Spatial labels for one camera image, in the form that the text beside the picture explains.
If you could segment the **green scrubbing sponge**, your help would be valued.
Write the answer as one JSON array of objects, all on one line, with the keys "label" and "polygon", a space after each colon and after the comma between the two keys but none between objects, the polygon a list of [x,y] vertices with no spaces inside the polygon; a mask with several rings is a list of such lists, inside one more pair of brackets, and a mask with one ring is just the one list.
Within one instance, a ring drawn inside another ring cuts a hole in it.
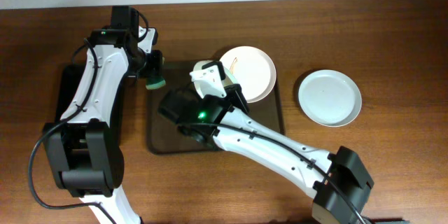
[{"label": "green scrubbing sponge", "polygon": [[165,84],[166,81],[162,75],[162,67],[159,64],[150,65],[146,71],[146,89],[160,89]]}]

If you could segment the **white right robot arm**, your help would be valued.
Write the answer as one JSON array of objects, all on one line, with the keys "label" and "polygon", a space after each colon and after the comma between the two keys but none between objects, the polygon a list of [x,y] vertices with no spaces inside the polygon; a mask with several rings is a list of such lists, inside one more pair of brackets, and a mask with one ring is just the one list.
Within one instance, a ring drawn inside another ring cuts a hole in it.
[{"label": "white right robot arm", "polygon": [[374,181],[359,155],[294,141],[250,118],[238,80],[219,61],[196,63],[189,84],[168,91],[157,112],[204,146],[249,158],[312,198],[320,223],[371,223],[362,211]]}]

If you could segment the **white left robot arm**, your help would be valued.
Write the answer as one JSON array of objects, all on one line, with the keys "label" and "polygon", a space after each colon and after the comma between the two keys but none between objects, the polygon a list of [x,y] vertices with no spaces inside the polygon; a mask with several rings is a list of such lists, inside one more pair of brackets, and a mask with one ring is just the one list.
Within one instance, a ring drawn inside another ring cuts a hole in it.
[{"label": "white left robot arm", "polygon": [[122,186],[120,93],[126,77],[148,78],[148,89],[165,84],[163,56],[152,49],[157,38],[153,27],[94,30],[84,41],[86,62],[73,99],[39,140],[57,187],[78,198],[78,207],[90,207],[100,223],[143,221]]}]

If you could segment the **white plate top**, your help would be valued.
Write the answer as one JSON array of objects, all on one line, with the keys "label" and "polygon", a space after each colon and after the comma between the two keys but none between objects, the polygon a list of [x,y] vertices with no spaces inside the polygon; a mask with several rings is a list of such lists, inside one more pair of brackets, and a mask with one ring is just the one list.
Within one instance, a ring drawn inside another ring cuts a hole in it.
[{"label": "white plate top", "polygon": [[259,102],[274,89],[277,70],[267,53],[251,46],[239,46],[227,51],[220,61],[241,85],[248,103]]}]

